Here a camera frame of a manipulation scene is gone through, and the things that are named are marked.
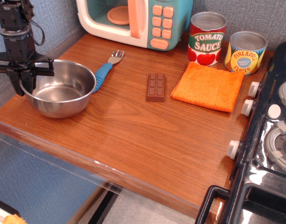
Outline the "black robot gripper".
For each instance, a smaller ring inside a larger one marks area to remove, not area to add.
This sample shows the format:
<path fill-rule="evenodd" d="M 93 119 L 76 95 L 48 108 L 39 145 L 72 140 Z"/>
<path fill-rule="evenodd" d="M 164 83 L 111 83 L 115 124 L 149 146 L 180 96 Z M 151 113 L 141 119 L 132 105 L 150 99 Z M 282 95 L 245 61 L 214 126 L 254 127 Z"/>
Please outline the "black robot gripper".
<path fill-rule="evenodd" d="M 10 79 L 16 94 L 24 96 L 24 91 L 20 87 L 20 76 L 24 89 L 32 94 L 36 88 L 36 75 L 54 76 L 54 59 L 36 52 L 35 41 L 32 30 L 7 31 L 0 30 L 4 38 L 5 52 L 0 52 L 0 61 L 8 62 L 8 65 L 0 65 L 0 73 L 6 73 Z M 35 63 L 47 63 L 48 67 L 37 67 L 32 70 L 31 65 Z M 9 69 L 26 69 L 21 72 Z"/>

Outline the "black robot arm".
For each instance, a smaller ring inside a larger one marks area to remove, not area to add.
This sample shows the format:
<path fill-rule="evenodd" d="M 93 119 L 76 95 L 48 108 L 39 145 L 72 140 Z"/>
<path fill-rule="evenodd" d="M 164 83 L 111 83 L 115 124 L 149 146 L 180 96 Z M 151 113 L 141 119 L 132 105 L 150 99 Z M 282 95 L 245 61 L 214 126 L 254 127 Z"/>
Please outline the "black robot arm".
<path fill-rule="evenodd" d="M 36 88 L 37 76 L 55 74 L 52 57 L 39 54 L 36 46 L 42 45 L 33 37 L 34 6 L 28 0 L 0 0 L 0 34 L 6 51 L 0 52 L 0 73 L 8 75 L 15 92 L 23 96 Z"/>

